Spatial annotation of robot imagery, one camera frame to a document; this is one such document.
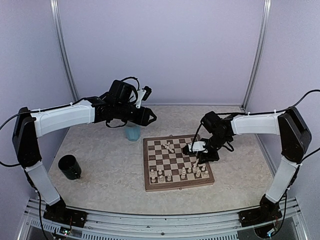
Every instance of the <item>black cable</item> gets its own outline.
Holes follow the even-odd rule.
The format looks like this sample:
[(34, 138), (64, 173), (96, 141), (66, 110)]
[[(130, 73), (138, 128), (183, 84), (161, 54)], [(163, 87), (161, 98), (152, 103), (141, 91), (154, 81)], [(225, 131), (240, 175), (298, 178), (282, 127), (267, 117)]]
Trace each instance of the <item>black cable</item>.
[(286, 218), (286, 212), (287, 212), (287, 199), (288, 199), (288, 194), (285, 193), (285, 202), (284, 202), (284, 213), (283, 213), (283, 218), (282, 218), (282, 222), (281, 222), (281, 225), (280, 227), (276, 230), (276, 232), (274, 234), (271, 235), (271, 237), (277, 235), (280, 231), (280, 229), (282, 228), (282, 226), (284, 225), (284, 222), (285, 222), (285, 218)]
[(37, 193), (38, 193), (38, 195), (39, 195), (39, 219), (40, 219), (41, 230), (42, 230), (42, 233), (43, 233), (44, 238), (45, 238), (46, 240), (49, 240), (48, 237), (47, 237), (47, 235), (46, 235), (46, 233), (45, 233), (44, 225), (43, 225), (43, 223), (42, 223), (42, 217), (41, 217), (41, 201), (42, 201), (42, 199), (41, 199), (41, 194), (40, 194), (40, 192), (39, 192), (38, 190), (37, 190)]
[[(23, 115), (23, 114), (33, 114), (33, 113), (36, 113), (37, 111), (26, 111), (26, 112), (19, 112), (11, 117), (9, 117), (1, 126), (0, 126), (0, 131), (1, 129), (12, 119), (20, 116), (20, 115)], [(17, 163), (17, 164), (13, 164), (13, 165), (8, 165), (8, 164), (5, 164), (3, 162), (0, 161), (0, 165), (6, 167), (6, 168), (13, 168), (13, 167), (17, 167), (17, 166), (20, 166), (21, 164), (20, 163)]]
[(195, 141), (196, 141), (196, 138), (198, 136), (198, 133), (199, 133), (201, 126), (202, 126), (202, 123), (200, 123), (200, 125), (199, 125), (198, 129), (196, 130), (195, 135), (193, 137), (192, 144), (191, 144), (191, 153), (194, 153), (194, 144), (195, 144)]
[[(302, 102), (303, 99), (305, 99), (306, 96), (308, 96), (309, 94), (311, 93), (315, 93), (315, 92), (318, 92), (320, 93), (320, 89), (313, 89), (313, 90), (310, 90), (308, 92), (306, 92), (301, 98), (299, 101), (297, 101), (294, 105), (292, 106), (289, 106), (285, 109), (282, 109), (282, 110), (278, 110), (278, 111), (265, 111), (265, 112), (254, 112), (254, 113), (250, 113), (249, 115), (251, 116), (254, 116), (254, 115), (260, 115), (260, 114), (279, 114), (279, 113), (283, 113), (285, 111), (288, 111), (290, 109), (293, 109), (294, 107), (296, 107), (299, 103)], [(248, 113), (245, 113), (245, 112), (221, 112), (221, 113), (216, 113), (217, 115), (232, 115), (232, 114), (237, 114), (237, 115), (247, 115)]]
[(313, 154), (315, 154), (315, 153), (317, 153), (317, 152), (319, 152), (319, 151), (320, 151), (320, 147), (319, 147), (318, 149), (314, 150), (313, 152), (309, 153), (309, 154), (308, 154), (307, 156), (305, 156), (304, 158), (302, 158), (301, 161), (305, 160), (306, 158), (310, 157), (311, 155), (313, 155)]
[(134, 76), (128, 76), (128, 77), (126, 77), (126, 78), (124, 78), (124, 79), (122, 79), (122, 80), (120, 80), (120, 81), (121, 81), (121, 82), (124, 82), (124, 81), (126, 81), (126, 80), (128, 80), (128, 79), (136, 80), (136, 82), (138, 83), (137, 91), (139, 91), (139, 89), (140, 89), (140, 82), (139, 82), (138, 78), (136, 78), (136, 77), (134, 77)]

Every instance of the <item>black cup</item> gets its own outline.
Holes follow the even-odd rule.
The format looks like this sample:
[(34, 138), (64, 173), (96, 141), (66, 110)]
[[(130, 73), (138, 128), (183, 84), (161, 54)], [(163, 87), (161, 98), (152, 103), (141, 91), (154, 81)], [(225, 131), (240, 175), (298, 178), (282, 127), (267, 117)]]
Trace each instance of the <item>black cup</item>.
[(63, 156), (59, 160), (58, 167), (67, 179), (75, 180), (79, 179), (81, 176), (81, 167), (73, 155)]

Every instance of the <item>marble table surface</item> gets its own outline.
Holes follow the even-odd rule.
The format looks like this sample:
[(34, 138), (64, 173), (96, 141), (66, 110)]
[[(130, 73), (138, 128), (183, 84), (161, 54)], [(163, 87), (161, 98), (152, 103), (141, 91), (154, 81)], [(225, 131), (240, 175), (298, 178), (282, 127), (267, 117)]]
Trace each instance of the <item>marble table surface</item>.
[[(128, 214), (171, 215), (234, 210), (258, 205), (273, 179), (256, 137), (234, 136), (234, 152), (222, 148), (210, 166), (210, 186), (146, 192), (143, 138), (194, 134), (208, 112), (238, 112), (235, 106), (148, 106), (158, 119), (141, 128), (137, 142), (126, 139), (124, 128), (103, 122), (71, 127), (49, 170), (52, 183), (67, 205)], [(199, 135), (210, 134), (202, 127)], [(81, 178), (68, 180), (58, 169), (59, 159), (76, 157)]]

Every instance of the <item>vertical metal pole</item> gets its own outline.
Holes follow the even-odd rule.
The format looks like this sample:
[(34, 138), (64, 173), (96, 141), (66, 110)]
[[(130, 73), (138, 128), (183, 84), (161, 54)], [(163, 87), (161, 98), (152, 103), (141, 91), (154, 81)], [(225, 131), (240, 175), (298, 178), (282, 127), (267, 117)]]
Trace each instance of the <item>vertical metal pole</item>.
[(68, 81), (68, 85), (72, 94), (73, 101), (78, 101), (79, 100), (79, 95), (78, 91), (75, 85), (74, 78), (71, 73), (71, 68), (66, 52), (66, 47), (65, 47), (65, 42), (64, 42), (64, 36), (63, 36), (63, 31), (62, 31), (62, 26), (61, 26), (61, 21), (60, 21), (60, 15), (59, 15), (59, 8), (58, 8), (58, 0), (50, 0), (51, 3), (51, 11), (53, 15), (53, 21), (55, 25), (55, 31), (56, 35), (58, 37), (58, 42), (59, 42), (59, 47), (60, 47), (60, 53), (64, 65), (64, 70), (66, 74), (66, 78)]
[(261, 56), (264, 48), (266, 33), (267, 33), (270, 8), (271, 8), (271, 0), (264, 0), (264, 8), (263, 8), (263, 14), (262, 14), (258, 46), (255, 52), (255, 58), (254, 58), (253, 67), (250, 75), (249, 85), (246, 89), (246, 93), (242, 103), (242, 108), (244, 110), (247, 110), (248, 103), (255, 85), (256, 78), (257, 78), (257, 73), (258, 73), (260, 60), (261, 60)]

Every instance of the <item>metal frame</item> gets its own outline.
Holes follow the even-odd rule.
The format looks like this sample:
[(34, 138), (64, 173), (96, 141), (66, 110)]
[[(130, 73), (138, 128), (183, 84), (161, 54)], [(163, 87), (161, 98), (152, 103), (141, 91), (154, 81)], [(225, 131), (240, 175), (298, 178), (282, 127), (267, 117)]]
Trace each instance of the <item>metal frame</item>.
[(58, 43), (59, 43), (59, 48), (60, 48), (60, 53), (63, 61), (66, 78), (72, 94), (73, 101), (75, 102), (79, 100), (79, 95), (76, 88), (76, 84), (74, 82), (74, 78), (72, 76), (72, 72), (71, 72), (71, 68), (70, 68), (70, 64), (67, 56), (66, 46), (64, 42), (64, 35), (62, 31), (60, 14), (59, 14), (58, 0), (50, 0), (50, 3), (51, 3), (51, 11), (52, 11), (53, 21), (55, 25), (56, 35), (58, 38)]
[[(45, 203), (41, 204), (43, 214)], [(282, 212), (284, 205), (283, 200), (280, 202)], [(84, 228), (72, 228), (72, 238), (79, 240), (176, 240), (178, 238), (181, 240), (222, 240), (228, 239), (228, 236), (229, 239), (236, 240), (238, 239), (238, 231), (252, 228), (252, 226), (241, 227), (238, 212), (244, 209), (189, 215), (140, 215), (70, 208), (88, 213)], [(304, 220), (295, 198), (287, 201), (286, 218), (291, 217), (296, 222), (295, 229), (299, 240), (308, 240)], [(54, 230), (58, 232), (61, 227), (68, 227), (46, 219), (42, 219), (42, 221), (45, 230), (51, 233)], [(40, 228), (38, 200), (29, 200), (20, 224), (21, 229), (17, 240), (25, 240), (30, 227)]]
[(257, 78), (257, 73), (260, 65), (260, 60), (264, 48), (266, 33), (267, 33), (267, 26), (269, 21), (269, 14), (270, 14), (270, 8), (271, 8), (271, 0), (264, 0), (264, 8), (263, 8), (263, 14), (262, 14), (262, 22), (260, 27), (260, 34), (259, 34), (259, 40), (258, 40), (258, 46), (255, 52), (253, 67), (250, 75), (250, 80), (248, 87), (246, 89), (246, 93), (244, 96), (244, 100), (242, 103), (242, 107), (246, 109), (249, 104), (249, 100), (255, 85), (255, 81)]

